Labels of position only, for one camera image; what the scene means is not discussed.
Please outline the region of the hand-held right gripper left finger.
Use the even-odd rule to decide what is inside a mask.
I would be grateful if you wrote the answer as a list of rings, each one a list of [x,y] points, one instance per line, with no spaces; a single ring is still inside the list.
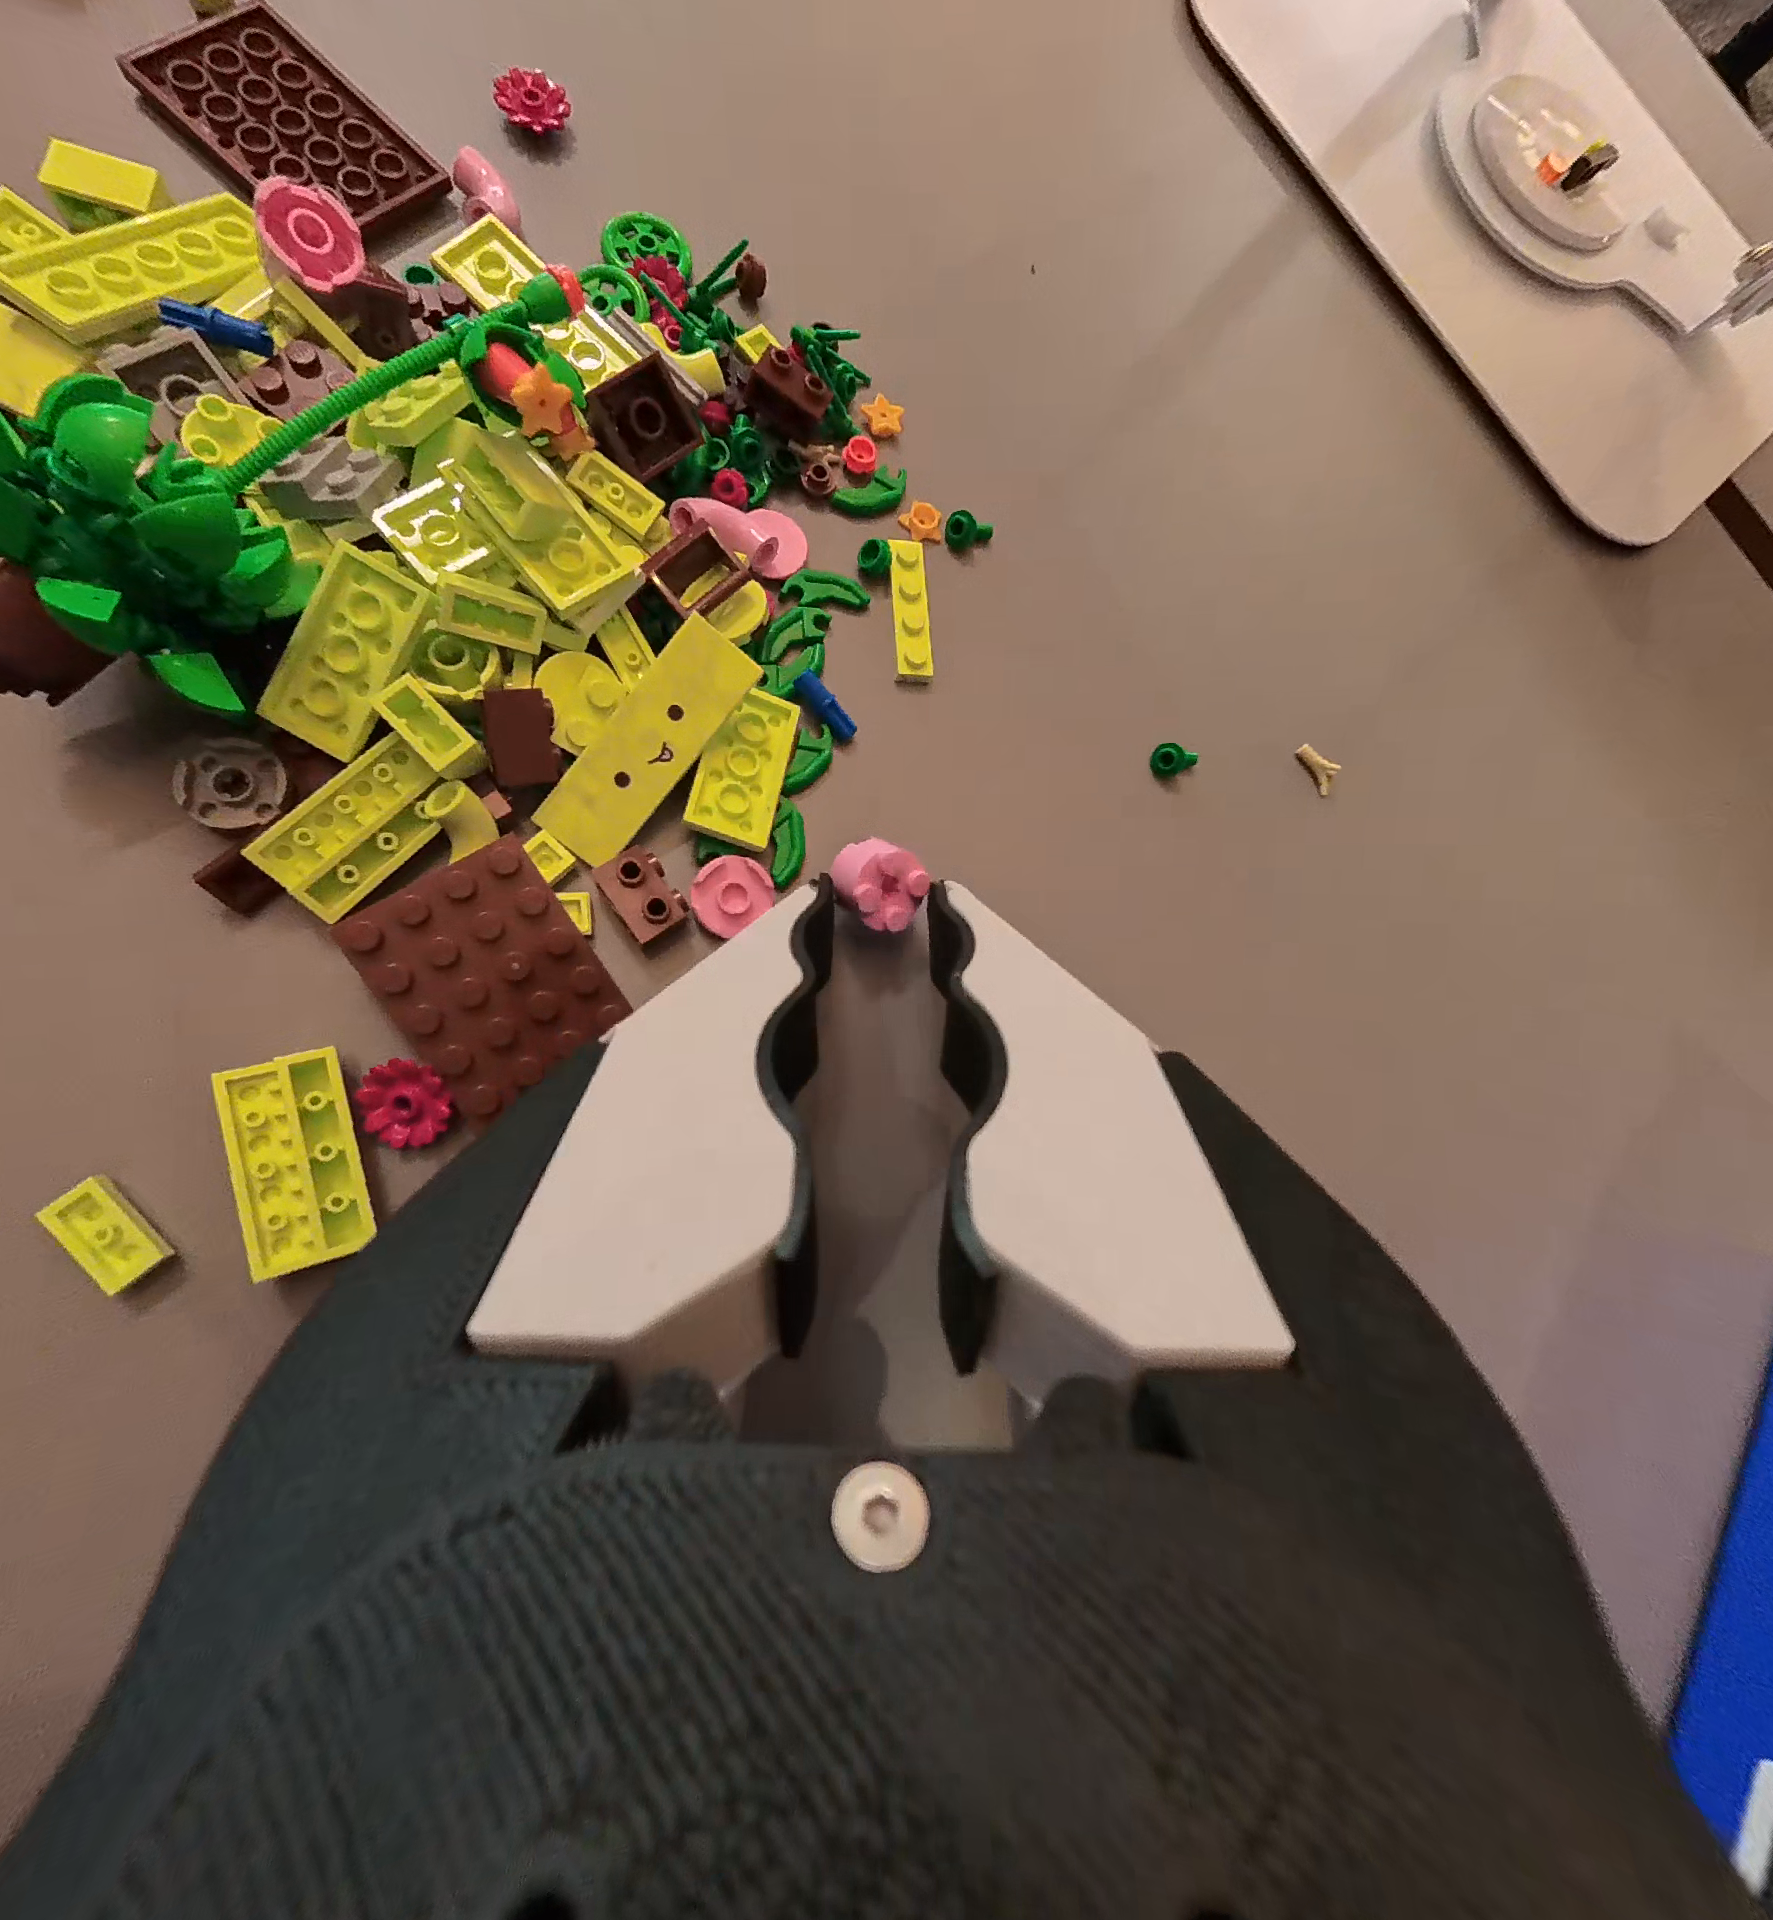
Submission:
[[[835,890],[798,887],[602,1044],[466,1327],[500,1356],[764,1364],[816,1307],[798,1098]]]

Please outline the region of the green toy plant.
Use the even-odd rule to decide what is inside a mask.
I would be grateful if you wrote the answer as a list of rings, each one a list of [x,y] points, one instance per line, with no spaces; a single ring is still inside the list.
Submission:
[[[220,467],[170,447],[147,457],[145,400],[106,375],[63,377],[25,427],[0,410],[0,562],[30,578],[72,642],[133,657],[185,706],[240,719],[242,649],[302,613],[318,581],[281,530],[240,506],[244,493],[359,408],[444,369],[464,377],[467,400],[519,431],[554,433],[544,406],[580,404],[583,385],[539,331],[583,307],[577,277],[544,267],[514,298],[445,323]]]

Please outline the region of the short lime brick plate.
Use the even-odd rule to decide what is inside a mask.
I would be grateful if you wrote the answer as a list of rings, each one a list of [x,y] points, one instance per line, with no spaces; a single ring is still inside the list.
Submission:
[[[106,1298],[178,1261],[165,1236],[104,1175],[65,1189],[35,1209],[34,1221]]]

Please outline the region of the square brown brick plate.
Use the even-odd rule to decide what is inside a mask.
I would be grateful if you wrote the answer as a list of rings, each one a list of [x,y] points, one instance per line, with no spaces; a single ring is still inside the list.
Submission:
[[[455,1113],[479,1127],[629,1014],[509,835],[354,909],[330,937]]]

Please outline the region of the pile of toy bricks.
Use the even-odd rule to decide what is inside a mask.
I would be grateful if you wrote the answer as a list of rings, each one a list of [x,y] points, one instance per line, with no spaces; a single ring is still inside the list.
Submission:
[[[548,264],[503,183],[460,154],[467,223],[400,275],[364,250],[321,188],[263,180],[63,232],[0,194],[0,410],[25,427],[50,387],[106,375],[149,406],[162,449],[228,467],[275,422],[451,321],[514,298]],[[333,427],[240,506],[283,533],[318,581],[244,654],[240,719],[204,714],[131,657],[100,658],[0,562],[0,693],[59,704],[130,660],[189,712],[321,760],[333,813],[279,815],[279,762],[189,800],[220,832],[267,832],[240,884],[321,922],[371,901],[486,773],[515,790],[544,874],[625,872],[672,796],[714,862],[702,916],[723,938],[801,872],[795,794],[853,722],[818,682],[832,608],[886,587],[889,543],[970,554],[992,526],[911,497],[883,449],[902,410],[853,361],[857,331],[773,333],[723,309],[766,291],[747,245],[692,275],[677,226],[603,224],[586,307],[542,326],[583,400],[526,433],[466,398],[448,367]]]

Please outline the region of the white monitor stand base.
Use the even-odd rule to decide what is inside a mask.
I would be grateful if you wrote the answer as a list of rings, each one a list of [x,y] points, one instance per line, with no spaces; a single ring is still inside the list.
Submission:
[[[1773,245],[1570,4],[1189,12],[1593,533],[1665,541],[1773,437]]]

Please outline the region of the pink round toy brick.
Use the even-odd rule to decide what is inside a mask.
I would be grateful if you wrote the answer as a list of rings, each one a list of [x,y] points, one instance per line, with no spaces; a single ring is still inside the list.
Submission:
[[[929,896],[931,874],[909,849],[880,836],[844,845],[832,858],[831,881],[839,903],[877,934],[907,933]]]

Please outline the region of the wide lime brick plate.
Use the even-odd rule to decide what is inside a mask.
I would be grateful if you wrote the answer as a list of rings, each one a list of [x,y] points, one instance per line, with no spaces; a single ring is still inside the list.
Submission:
[[[338,1053],[288,1053],[210,1074],[252,1284],[366,1248],[375,1232]]]

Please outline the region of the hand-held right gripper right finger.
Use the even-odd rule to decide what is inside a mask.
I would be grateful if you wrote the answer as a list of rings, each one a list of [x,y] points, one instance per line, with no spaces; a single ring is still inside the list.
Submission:
[[[952,1368],[1282,1366],[1294,1341],[1187,1120],[1180,1061],[959,881],[929,896],[929,960],[964,1110],[939,1256]]]

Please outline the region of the long brown brick plate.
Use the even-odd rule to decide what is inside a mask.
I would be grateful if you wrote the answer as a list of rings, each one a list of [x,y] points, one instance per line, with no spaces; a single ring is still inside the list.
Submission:
[[[237,4],[117,59],[145,108],[244,196],[321,188],[364,237],[442,205],[451,179],[267,4]]]

